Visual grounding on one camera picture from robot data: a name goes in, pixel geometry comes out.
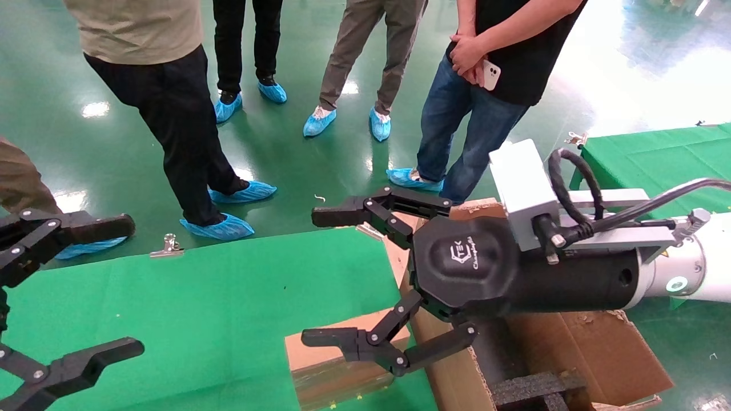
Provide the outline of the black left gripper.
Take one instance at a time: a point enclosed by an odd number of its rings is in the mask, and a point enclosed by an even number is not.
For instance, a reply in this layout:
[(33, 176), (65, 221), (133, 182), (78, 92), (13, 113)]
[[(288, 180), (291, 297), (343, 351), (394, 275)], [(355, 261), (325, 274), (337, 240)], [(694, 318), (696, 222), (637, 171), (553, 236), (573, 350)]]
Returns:
[[(1, 286), (16, 287), (70, 245), (129, 237), (135, 221), (128, 214), (107, 219), (86, 211), (51, 214), (26, 209), (2, 218)], [(10, 306), (0, 289), (0, 333), (8, 328)], [(125, 337), (66, 354), (45, 366), (10, 346), (1, 346), (1, 367), (23, 384), (1, 401), (3, 410), (46, 410), (56, 400), (94, 387), (104, 369), (144, 353), (144, 344)]]

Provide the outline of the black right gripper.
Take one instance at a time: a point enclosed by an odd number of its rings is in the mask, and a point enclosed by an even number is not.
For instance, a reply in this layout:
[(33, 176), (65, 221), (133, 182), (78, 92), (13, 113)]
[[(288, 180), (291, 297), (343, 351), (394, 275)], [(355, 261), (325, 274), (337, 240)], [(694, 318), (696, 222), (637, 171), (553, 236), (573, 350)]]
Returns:
[[(347, 362), (375, 362), (401, 377), (467, 349), (477, 336), (477, 328), (465, 323), (425, 343), (397, 349), (392, 339), (421, 307), (443, 321), (611, 311), (628, 306), (637, 291), (640, 264), (635, 251), (580, 251), (551, 265), (539, 250), (520, 250), (506, 219), (453, 220), (447, 218), (452, 206), (445, 198), (385, 186), (369, 197), (350, 196), (336, 207), (313, 208), (316, 227), (367, 223), (400, 249), (412, 249), (416, 291), (402, 297), (370, 331), (305, 329), (301, 343), (338, 348)], [(415, 231), (395, 213), (428, 221)]]

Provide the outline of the bystander left hand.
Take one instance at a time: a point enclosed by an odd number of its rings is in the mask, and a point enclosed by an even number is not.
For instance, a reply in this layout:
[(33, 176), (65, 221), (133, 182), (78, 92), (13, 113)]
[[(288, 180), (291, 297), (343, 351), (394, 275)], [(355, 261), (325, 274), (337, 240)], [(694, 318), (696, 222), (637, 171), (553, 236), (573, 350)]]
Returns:
[(486, 33), (477, 36), (455, 34), (450, 39), (455, 44), (450, 52), (455, 72), (464, 75), (469, 70), (483, 70), (483, 59), (488, 53), (489, 45)]

